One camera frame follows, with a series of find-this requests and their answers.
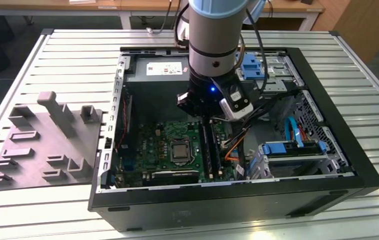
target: floor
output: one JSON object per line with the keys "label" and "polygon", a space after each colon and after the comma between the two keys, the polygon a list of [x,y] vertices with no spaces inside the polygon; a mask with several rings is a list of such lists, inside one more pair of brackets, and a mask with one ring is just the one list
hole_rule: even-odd
{"label": "floor", "polygon": [[[11,59],[11,66],[5,71],[0,72],[0,79],[13,79],[20,71],[25,58],[32,50],[33,44],[39,38],[40,32],[45,28],[55,29],[120,29],[121,24],[117,17],[113,16],[37,16],[33,18],[35,24],[25,25],[24,19],[20,16],[8,16],[8,23],[15,32],[15,39],[3,45],[7,55]],[[163,18],[155,17],[147,19],[148,26],[159,29],[163,23]],[[137,17],[131,18],[132,28],[144,29],[147,27]],[[165,29],[172,25],[172,18],[168,18]],[[379,78],[379,53],[375,59],[368,64],[370,69]],[[0,80],[0,103],[7,94],[12,80]]]}

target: white workbench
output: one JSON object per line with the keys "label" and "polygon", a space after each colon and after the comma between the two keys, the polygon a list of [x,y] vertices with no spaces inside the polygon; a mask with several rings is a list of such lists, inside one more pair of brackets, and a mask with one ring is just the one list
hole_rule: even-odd
{"label": "white workbench", "polygon": [[[243,36],[255,47],[255,34],[244,31]],[[379,172],[378,79],[340,38],[327,32],[268,31],[261,36],[265,47],[301,49]],[[69,103],[71,110],[93,105],[107,112],[120,47],[172,46],[172,42],[171,32],[152,38],[144,30],[56,30],[41,35],[0,105],[0,140],[8,133],[7,116],[15,104],[44,111],[35,105],[40,91],[55,91],[57,101]],[[131,233],[116,232],[96,213],[87,211],[89,190],[89,185],[77,185],[0,192],[0,239],[379,238],[379,190],[312,217]]]}

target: black cable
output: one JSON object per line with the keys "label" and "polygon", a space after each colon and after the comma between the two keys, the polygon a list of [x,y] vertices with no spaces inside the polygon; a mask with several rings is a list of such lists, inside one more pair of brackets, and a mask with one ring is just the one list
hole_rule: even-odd
{"label": "black cable", "polygon": [[179,2],[177,2],[177,9],[176,9],[176,12],[175,12],[173,22],[171,23],[169,29],[173,29],[173,26],[175,26],[176,16],[177,16],[177,13],[179,13],[179,8],[180,8],[180,2],[181,2],[181,0],[179,0]]}
{"label": "black cable", "polygon": [[248,118],[245,119],[245,121],[243,122],[243,128],[247,128],[247,126],[249,126],[252,124],[252,121],[256,120],[259,117],[261,117],[263,115],[265,115],[275,103],[284,97],[288,97],[288,96],[293,96],[296,95],[297,93],[300,92],[299,89],[295,89],[295,90],[291,90],[288,92],[283,92],[283,93],[279,93],[276,94],[268,101],[265,101],[259,107],[256,107],[256,109],[251,112]]}
{"label": "black cable", "polygon": [[175,21],[175,43],[177,44],[177,45],[183,45],[183,42],[179,40],[179,38],[177,38],[177,26],[179,26],[179,22],[180,22],[180,18],[181,18],[181,15],[183,15],[183,13],[184,13],[184,11],[188,9],[188,7],[189,7],[189,4],[187,4],[184,7],[183,7],[183,9],[181,9],[181,11],[179,12],[179,14],[177,14],[177,18],[176,18],[176,21]]}
{"label": "black cable", "polygon": [[256,23],[253,21],[253,18],[251,17],[248,9],[245,9],[245,14],[247,14],[251,26],[252,26],[255,34],[256,34],[256,38],[257,38],[257,42],[259,42],[259,49],[260,49],[260,53],[261,53],[264,80],[263,80],[263,83],[261,83],[261,87],[259,89],[259,93],[263,94],[264,88],[267,87],[267,81],[268,81],[268,64],[267,64],[267,58],[265,58],[265,55],[264,55],[264,49],[263,49],[260,34],[259,34]]}
{"label": "black cable", "polygon": [[268,3],[269,3],[269,14],[268,14],[268,17],[271,15],[271,18],[273,17],[273,7],[272,7],[272,3],[271,3],[271,0],[267,0]]}
{"label": "black cable", "polygon": [[164,18],[160,30],[157,32],[153,32],[153,30],[148,30],[148,32],[151,32],[152,34],[160,34],[163,32],[163,30],[164,30],[164,26],[165,26],[168,14],[169,14],[169,9],[171,9],[171,3],[172,3],[172,0],[169,0],[169,3],[168,3],[168,9],[167,9],[165,18]]}

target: table leg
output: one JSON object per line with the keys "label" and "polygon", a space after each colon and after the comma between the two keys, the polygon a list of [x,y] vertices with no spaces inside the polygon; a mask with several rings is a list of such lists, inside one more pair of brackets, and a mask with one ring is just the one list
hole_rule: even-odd
{"label": "table leg", "polygon": [[32,25],[33,24],[33,21],[32,21],[33,16],[23,16],[23,18],[24,18],[24,21],[27,22],[27,25]]}
{"label": "table leg", "polygon": [[128,11],[121,11],[120,12],[120,19],[121,19],[123,29],[131,29],[129,16],[131,16],[131,14],[129,14]]}
{"label": "table leg", "polygon": [[315,20],[317,18],[317,14],[319,14],[317,12],[308,12],[307,13],[307,17],[301,22],[299,31],[311,31],[311,28],[315,24]]}

